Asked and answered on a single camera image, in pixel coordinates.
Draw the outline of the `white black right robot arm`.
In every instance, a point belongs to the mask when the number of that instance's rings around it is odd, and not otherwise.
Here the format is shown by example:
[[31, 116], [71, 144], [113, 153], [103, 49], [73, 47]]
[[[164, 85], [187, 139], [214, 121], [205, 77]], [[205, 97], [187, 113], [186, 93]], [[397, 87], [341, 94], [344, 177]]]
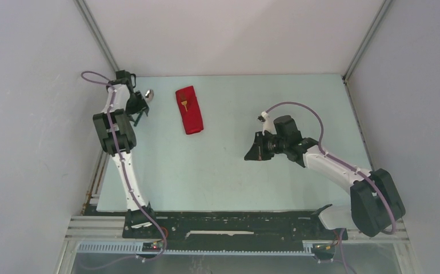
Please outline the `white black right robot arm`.
[[325, 176], [350, 196], [348, 205], [330, 204], [318, 209], [317, 219], [310, 223], [316, 238], [324, 239], [342, 228], [356, 228], [374, 237], [391, 232], [393, 223], [405, 216], [405, 205], [388, 171], [370, 171], [340, 160], [317, 140], [303, 137], [290, 115], [271, 120], [263, 112], [258, 120], [262, 130], [255, 133], [245, 161], [267, 161], [284, 154], [297, 165]]

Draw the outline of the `gold fork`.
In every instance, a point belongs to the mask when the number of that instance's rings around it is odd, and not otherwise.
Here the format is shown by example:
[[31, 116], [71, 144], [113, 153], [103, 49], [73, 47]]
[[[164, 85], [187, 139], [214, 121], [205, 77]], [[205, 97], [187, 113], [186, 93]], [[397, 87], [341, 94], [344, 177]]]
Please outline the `gold fork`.
[[183, 107], [184, 107], [186, 112], [188, 112], [187, 104], [188, 104], [187, 100], [182, 100], [181, 101], [181, 105], [183, 105]]

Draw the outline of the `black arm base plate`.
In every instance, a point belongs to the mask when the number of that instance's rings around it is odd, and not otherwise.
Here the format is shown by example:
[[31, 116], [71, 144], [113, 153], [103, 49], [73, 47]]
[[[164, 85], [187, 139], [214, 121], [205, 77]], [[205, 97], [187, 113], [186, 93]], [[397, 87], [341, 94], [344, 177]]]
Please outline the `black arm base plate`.
[[326, 229], [314, 211], [160, 211], [158, 227], [127, 229], [124, 239], [167, 240], [167, 249], [205, 251], [300, 251], [308, 241], [346, 240], [347, 232]]

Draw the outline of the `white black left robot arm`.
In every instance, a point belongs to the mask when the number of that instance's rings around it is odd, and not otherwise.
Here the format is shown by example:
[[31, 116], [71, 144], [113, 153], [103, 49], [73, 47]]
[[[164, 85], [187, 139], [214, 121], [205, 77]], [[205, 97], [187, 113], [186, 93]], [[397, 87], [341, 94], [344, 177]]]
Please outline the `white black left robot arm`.
[[141, 192], [133, 167], [133, 148], [137, 145], [134, 127], [149, 114], [147, 99], [135, 91], [136, 75], [126, 70], [115, 72], [114, 80], [104, 85], [107, 100], [103, 110], [93, 115], [93, 123], [102, 150], [116, 166], [126, 198], [127, 229], [136, 229], [143, 237], [153, 237], [158, 222], [149, 199]]

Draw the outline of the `red satin napkin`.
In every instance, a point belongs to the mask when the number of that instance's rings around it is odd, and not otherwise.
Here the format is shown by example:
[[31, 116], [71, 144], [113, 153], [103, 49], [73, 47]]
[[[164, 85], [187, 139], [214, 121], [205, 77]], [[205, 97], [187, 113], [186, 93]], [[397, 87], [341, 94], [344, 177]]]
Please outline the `red satin napkin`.
[[[203, 119], [198, 99], [193, 86], [187, 86], [175, 92], [175, 97], [181, 115], [186, 135], [192, 135], [203, 131]], [[187, 100], [188, 112], [185, 111], [182, 100]]]

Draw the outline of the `silver spoon teal handle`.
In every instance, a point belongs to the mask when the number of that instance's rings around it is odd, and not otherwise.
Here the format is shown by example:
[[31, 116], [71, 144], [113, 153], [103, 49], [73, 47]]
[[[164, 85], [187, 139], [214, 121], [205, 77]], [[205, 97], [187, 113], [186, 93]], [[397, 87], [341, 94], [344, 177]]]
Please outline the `silver spoon teal handle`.
[[152, 89], [149, 89], [145, 92], [144, 95], [142, 95], [142, 101], [140, 102], [140, 106], [142, 107], [141, 110], [138, 112], [137, 117], [134, 119], [133, 126], [136, 127], [139, 124], [139, 121], [141, 120], [141, 117], [144, 115], [148, 116], [149, 113], [149, 104], [153, 100], [154, 97], [154, 91]]

